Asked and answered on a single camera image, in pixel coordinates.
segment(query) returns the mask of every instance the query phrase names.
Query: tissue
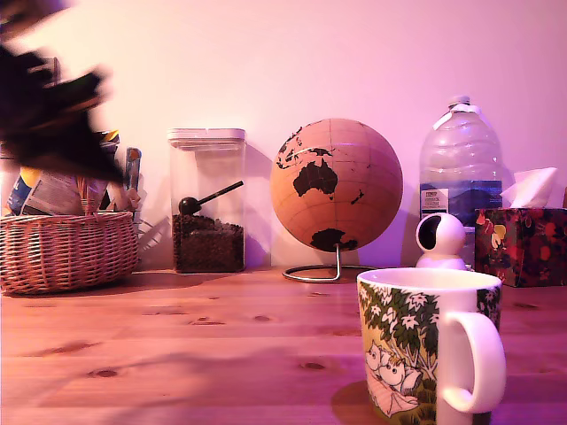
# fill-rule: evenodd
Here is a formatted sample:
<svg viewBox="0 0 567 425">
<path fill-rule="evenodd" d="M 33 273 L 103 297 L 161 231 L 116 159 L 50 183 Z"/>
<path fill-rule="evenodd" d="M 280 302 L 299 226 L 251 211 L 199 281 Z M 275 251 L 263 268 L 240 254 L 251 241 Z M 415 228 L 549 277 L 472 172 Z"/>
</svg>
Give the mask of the tissue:
<svg viewBox="0 0 567 425">
<path fill-rule="evenodd" d="M 543 208 L 548 204 L 556 174 L 554 167 L 514 173 L 516 183 L 501 195 L 511 203 L 510 208 Z"/>
</svg>

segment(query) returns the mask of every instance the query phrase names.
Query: black continent map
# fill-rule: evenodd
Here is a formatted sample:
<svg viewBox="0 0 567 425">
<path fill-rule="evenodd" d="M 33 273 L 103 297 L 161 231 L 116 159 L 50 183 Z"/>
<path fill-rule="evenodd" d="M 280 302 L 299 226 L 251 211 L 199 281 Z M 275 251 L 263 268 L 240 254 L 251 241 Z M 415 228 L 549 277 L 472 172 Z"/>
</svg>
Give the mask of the black continent map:
<svg viewBox="0 0 567 425">
<path fill-rule="evenodd" d="M 324 159 L 327 155 L 331 157 L 332 153 L 323 148 L 306 148 L 299 151 L 298 148 L 300 148 L 302 144 L 299 134 L 300 131 L 301 128 L 297 131 L 297 133 L 291 135 L 283 144 L 282 148 L 278 152 L 276 164 L 280 169 L 285 169 L 290 166 L 297 166 L 298 163 L 292 161 L 294 159 L 296 161 L 300 161 L 299 155 L 303 156 L 307 153 L 312 153 L 316 157 L 322 157 L 320 165 L 317 165 L 317 163 L 313 160 L 307 162 L 306 165 L 301 167 L 298 176 L 293 181 L 293 188 L 299 197 L 304 196 L 311 189 L 316 189 L 320 190 L 325 195 L 330 195 L 330 200 L 332 200 L 335 194 L 335 188 L 337 187 L 338 176 Z M 351 204 L 354 204 L 362 196 L 363 194 L 360 192 L 360 195 Z M 315 232 L 311 236 L 311 245 L 318 250 L 327 252 L 334 252 L 337 245 L 341 251 L 356 249 L 358 241 L 355 239 L 343 241 L 342 238 L 344 235 L 345 232 L 337 228 L 326 228 Z"/>
</svg>

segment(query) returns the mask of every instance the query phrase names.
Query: woven basket handle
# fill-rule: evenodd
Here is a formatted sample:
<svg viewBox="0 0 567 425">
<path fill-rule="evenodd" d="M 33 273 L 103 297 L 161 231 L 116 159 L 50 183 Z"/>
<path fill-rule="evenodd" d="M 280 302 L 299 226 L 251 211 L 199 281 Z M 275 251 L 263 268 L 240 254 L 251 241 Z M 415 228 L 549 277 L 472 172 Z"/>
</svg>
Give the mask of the woven basket handle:
<svg viewBox="0 0 567 425">
<path fill-rule="evenodd" d="M 92 197 L 89 179 L 78 176 L 77 187 L 79 188 L 79 195 L 81 195 L 82 210 L 85 215 L 93 215 L 97 211 L 97 206 L 95 205 L 95 200 Z"/>
</svg>

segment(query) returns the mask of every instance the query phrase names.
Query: white wall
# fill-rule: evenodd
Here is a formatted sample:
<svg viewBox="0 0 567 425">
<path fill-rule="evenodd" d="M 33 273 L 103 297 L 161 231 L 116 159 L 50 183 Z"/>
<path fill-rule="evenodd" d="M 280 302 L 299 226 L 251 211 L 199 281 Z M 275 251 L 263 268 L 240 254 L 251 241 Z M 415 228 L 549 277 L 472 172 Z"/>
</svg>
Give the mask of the white wall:
<svg viewBox="0 0 567 425">
<path fill-rule="evenodd" d="M 469 94 L 495 127 L 513 173 L 560 169 L 567 185 L 567 2 L 377 0 L 76 0 L 20 40 L 57 55 L 66 77 L 97 64 L 113 72 L 100 129 L 143 152 L 142 218 L 165 235 L 145 267 L 169 267 L 166 131 L 247 132 L 248 263 L 332 261 L 297 243 L 272 213 L 271 160 L 301 125 L 364 122 L 398 153 L 404 197 L 390 228 L 346 256 L 413 264 L 418 154 L 454 94 Z"/>
</svg>

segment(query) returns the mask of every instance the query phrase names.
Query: wooden table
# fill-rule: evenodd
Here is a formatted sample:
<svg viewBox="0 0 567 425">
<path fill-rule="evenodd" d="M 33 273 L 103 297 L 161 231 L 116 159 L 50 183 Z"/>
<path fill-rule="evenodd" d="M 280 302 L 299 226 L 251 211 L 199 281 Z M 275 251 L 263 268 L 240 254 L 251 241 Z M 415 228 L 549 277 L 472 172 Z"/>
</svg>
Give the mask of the wooden table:
<svg viewBox="0 0 567 425">
<path fill-rule="evenodd" d="M 134 274 L 2 297 L 2 423 L 375 424 L 355 274 L 337 284 Z M 494 424 L 567 424 L 567 288 L 504 290 Z"/>
</svg>

